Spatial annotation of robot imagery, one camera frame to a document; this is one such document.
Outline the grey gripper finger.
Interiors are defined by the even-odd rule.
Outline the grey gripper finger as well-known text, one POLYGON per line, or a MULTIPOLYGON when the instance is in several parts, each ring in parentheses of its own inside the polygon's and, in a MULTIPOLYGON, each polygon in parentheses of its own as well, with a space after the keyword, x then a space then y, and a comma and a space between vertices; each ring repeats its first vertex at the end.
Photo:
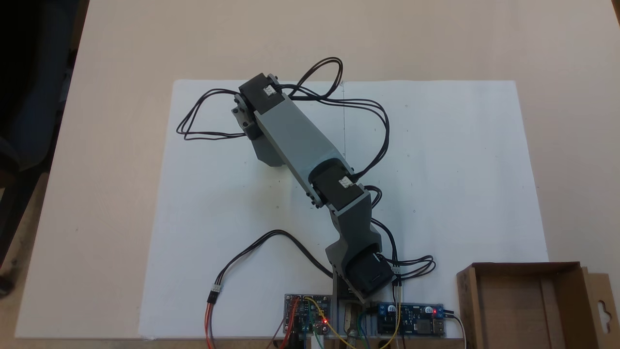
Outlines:
POLYGON ((257 139, 252 140, 251 144, 254 147, 257 159, 264 162, 267 166, 281 167, 285 165, 285 162, 265 135, 261 135, 257 139))

